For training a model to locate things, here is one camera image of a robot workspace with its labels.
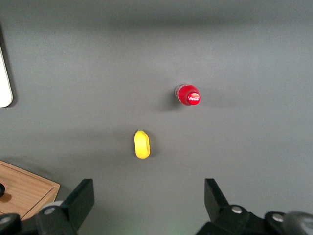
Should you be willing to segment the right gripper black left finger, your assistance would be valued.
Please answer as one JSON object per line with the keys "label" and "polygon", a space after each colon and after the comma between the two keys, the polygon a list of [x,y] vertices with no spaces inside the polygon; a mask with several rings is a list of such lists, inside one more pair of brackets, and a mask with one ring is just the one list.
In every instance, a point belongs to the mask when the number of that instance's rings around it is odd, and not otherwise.
{"label": "right gripper black left finger", "polygon": [[93,179],[83,179],[60,205],[46,206],[36,215],[38,234],[78,234],[93,205]]}

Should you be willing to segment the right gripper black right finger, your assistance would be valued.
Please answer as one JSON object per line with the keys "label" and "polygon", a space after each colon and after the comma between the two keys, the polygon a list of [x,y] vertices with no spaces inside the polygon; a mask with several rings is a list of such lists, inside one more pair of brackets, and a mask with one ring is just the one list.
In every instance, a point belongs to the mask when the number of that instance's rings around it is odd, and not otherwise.
{"label": "right gripper black right finger", "polygon": [[268,235],[265,220],[239,205],[228,203],[217,182],[205,179],[204,204],[210,221],[198,235]]}

